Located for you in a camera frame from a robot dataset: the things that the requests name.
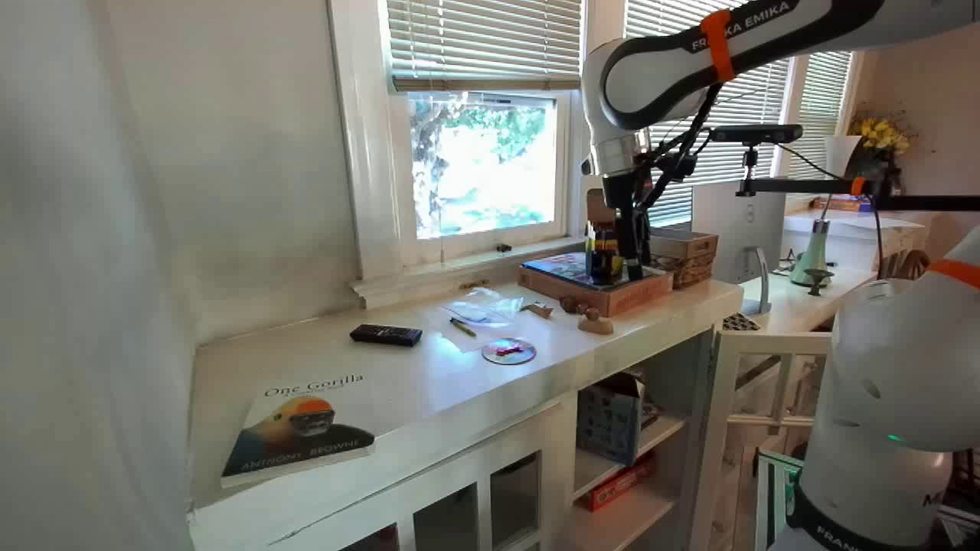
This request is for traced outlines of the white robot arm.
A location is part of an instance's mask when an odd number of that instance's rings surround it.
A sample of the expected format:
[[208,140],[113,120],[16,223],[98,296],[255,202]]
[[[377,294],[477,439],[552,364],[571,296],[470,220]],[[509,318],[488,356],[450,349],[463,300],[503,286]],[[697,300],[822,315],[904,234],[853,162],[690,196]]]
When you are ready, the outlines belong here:
[[[639,129],[692,117],[733,77],[796,51],[904,42],[975,17],[978,0],[744,0],[668,37],[595,45],[583,103],[626,260],[639,260]],[[931,551],[952,456],[980,445],[978,267],[980,231],[966,231],[921,278],[877,278],[843,300],[774,551]]]

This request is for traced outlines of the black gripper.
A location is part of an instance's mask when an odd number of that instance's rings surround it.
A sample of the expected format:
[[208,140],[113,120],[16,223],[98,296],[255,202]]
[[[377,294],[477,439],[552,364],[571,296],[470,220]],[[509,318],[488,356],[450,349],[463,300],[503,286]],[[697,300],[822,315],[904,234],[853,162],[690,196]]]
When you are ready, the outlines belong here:
[[648,260],[648,217],[644,204],[645,186],[645,171],[611,174],[602,181],[602,200],[614,217],[617,253],[636,267]]

